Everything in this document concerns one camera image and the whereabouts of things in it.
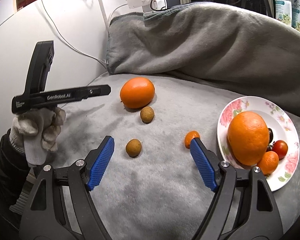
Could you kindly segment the black sleeved left forearm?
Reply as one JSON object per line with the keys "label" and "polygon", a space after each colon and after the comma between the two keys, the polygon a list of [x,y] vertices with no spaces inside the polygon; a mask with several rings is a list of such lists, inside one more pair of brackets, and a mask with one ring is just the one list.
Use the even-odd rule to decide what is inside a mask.
{"label": "black sleeved left forearm", "polygon": [[23,189],[30,168],[26,157],[16,151],[10,142],[10,130],[0,141],[0,218],[14,221],[20,218],[10,210]]}

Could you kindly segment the left gloved hand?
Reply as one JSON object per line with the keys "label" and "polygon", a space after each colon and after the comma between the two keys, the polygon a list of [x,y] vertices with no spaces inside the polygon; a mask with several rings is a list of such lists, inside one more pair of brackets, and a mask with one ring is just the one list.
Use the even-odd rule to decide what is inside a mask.
{"label": "left gloved hand", "polygon": [[12,147],[24,155],[29,167],[43,165],[49,152],[58,150],[57,137],[66,112],[53,109],[31,109],[14,117],[9,135]]}

